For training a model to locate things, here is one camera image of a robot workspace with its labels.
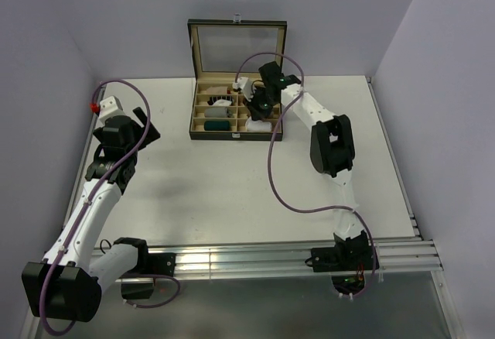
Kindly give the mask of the white sock black stripes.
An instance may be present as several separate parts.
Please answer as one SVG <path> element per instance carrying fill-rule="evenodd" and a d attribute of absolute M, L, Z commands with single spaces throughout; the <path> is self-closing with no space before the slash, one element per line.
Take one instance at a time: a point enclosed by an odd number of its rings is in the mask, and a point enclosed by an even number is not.
<path fill-rule="evenodd" d="M 245 128 L 248 132 L 271 132 L 272 124 L 268 121 L 248 119 L 245 123 Z"/>

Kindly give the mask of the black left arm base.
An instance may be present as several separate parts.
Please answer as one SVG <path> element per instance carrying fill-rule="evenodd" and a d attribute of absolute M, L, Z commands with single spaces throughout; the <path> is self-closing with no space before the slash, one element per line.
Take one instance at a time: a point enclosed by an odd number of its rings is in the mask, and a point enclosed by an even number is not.
<path fill-rule="evenodd" d="M 181 291 L 181 285 L 175 279 L 176 253 L 152 253 L 142 269 L 126 272 L 121 283 L 121 297 L 124 300 L 138 302 L 149 300 L 158 287 L 159 281 L 171 282 L 174 288 L 167 303 L 174 300 Z"/>

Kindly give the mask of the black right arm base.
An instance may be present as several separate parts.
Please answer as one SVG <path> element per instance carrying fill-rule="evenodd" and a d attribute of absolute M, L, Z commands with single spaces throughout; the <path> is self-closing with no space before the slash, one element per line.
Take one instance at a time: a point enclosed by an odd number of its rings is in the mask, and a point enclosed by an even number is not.
<path fill-rule="evenodd" d="M 334 236 L 332 247 L 312 248 L 305 265 L 313 272 L 346 272 L 332 277 L 334 289 L 349 298 L 366 288 L 365 272 L 374 274 L 380 264 L 375 247 L 362 231 L 355 238 L 342 239 Z"/>

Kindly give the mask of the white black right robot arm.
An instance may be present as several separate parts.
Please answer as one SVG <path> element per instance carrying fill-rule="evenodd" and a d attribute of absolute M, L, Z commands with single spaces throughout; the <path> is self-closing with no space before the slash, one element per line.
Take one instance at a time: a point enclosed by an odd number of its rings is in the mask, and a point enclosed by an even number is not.
<path fill-rule="evenodd" d="M 259 68 L 264 89 L 255 92 L 249 105 L 259 117 L 268 113 L 276 104 L 283 109 L 275 124 L 279 129 L 288 111 L 293 111 L 310 132 L 309 158 L 314 170 L 327 176 L 338 187 L 343 204 L 334 204 L 313 209 L 300 209 L 285 202 L 275 187 L 271 160 L 276 133 L 271 134 L 268 146 L 267 172 L 272 193 L 286 209 L 299 214 L 314 214 L 334 211 L 337 216 L 333 235 L 339 246 L 334 254 L 336 264 L 343 269 L 352 269 L 362 257 L 358 245 L 374 245 L 374 239 L 363 217 L 357 212 L 352 185 L 352 168 L 356 151 L 351 121 L 347 115 L 336 115 L 324 108 L 311 94 L 304 91 L 303 78 L 285 76 L 275 62 Z"/>

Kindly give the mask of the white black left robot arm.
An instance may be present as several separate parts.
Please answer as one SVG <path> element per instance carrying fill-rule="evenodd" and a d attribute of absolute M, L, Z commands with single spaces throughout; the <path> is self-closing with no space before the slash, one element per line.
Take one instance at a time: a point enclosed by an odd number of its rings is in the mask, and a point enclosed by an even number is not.
<path fill-rule="evenodd" d="M 116 279 L 127 273 L 143 276 L 150 269 L 147 242 L 140 238 L 120 237 L 101 261 L 91 260 L 109 214 L 135 174 L 138 151 L 160 137 L 140 107 L 133 112 L 133 117 L 123 111 L 105 117 L 94 130 L 99 144 L 69 221 L 41 262 L 29 262 L 22 271 L 36 317 L 88 322 Z"/>

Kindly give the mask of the rolled grey sock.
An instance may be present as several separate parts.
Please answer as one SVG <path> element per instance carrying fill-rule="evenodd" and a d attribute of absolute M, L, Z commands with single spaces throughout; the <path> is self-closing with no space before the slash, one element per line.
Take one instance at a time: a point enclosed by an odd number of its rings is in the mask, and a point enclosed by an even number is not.
<path fill-rule="evenodd" d="M 204 112 L 205 118 L 235 118 L 235 112 L 228 107 L 212 107 Z"/>

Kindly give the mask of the rolled black white sock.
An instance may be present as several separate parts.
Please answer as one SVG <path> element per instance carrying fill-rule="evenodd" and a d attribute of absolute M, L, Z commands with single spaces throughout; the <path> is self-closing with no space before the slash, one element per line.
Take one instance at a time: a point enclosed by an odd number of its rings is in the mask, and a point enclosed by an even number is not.
<path fill-rule="evenodd" d="M 235 105 L 235 99 L 230 96 L 210 97 L 207 104 L 211 107 L 230 107 Z"/>

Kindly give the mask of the black compartment storage box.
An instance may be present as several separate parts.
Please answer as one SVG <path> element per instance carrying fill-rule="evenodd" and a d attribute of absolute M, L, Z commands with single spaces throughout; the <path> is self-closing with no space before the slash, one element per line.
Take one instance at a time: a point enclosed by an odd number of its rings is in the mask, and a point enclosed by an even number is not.
<path fill-rule="evenodd" d="M 189 137 L 196 141 L 262 142 L 275 132 L 275 139 L 281 140 L 283 129 L 275 129 L 279 104 L 269 118 L 261 120 L 271 122 L 271 132 L 248 132 L 245 123 L 251 119 L 247 108 L 251 88 L 262 85 L 259 68 L 272 61 L 283 64 L 287 23 L 235 15 L 232 19 L 189 19 L 187 26 L 195 74 Z M 205 110 L 212 108 L 207 101 L 214 96 L 235 99 L 235 105 L 228 107 L 235 118 L 204 117 Z M 230 131 L 205 131 L 204 122 L 209 120 L 229 121 Z"/>

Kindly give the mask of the rolled teal sock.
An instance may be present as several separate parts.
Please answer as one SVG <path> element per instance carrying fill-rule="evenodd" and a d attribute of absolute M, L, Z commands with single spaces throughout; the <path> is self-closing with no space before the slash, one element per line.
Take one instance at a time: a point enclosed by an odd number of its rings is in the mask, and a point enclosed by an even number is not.
<path fill-rule="evenodd" d="M 205 121 L 203 128 L 208 132 L 229 132 L 230 131 L 230 122 L 229 121 L 220 121 L 220 120 L 209 120 Z"/>

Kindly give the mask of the aluminium table frame rail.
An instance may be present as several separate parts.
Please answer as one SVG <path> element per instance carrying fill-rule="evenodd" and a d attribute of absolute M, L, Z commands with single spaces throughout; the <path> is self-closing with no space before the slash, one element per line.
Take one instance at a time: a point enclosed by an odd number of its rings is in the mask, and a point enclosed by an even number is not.
<path fill-rule="evenodd" d="M 305 265 L 312 248 L 332 247 L 331 242 L 289 242 L 281 244 L 239 244 L 203 247 L 151 247 L 149 254 L 176 253 L 174 276 L 178 280 L 256 279 L 309 276 L 325 273 L 329 276 L 346 272 L 313 272 Z M 432 241 L 386 241 L 375 245 L 379 268 L 374 273 L 438 272 L 442 263 Z M 60 261 L 61 266 L 82 268 L 92 276 L 120 275 L 142 269 L 138 253 L 129 246 L 114 251 L 99 252 L 92 246 L 75 243 Z"/>

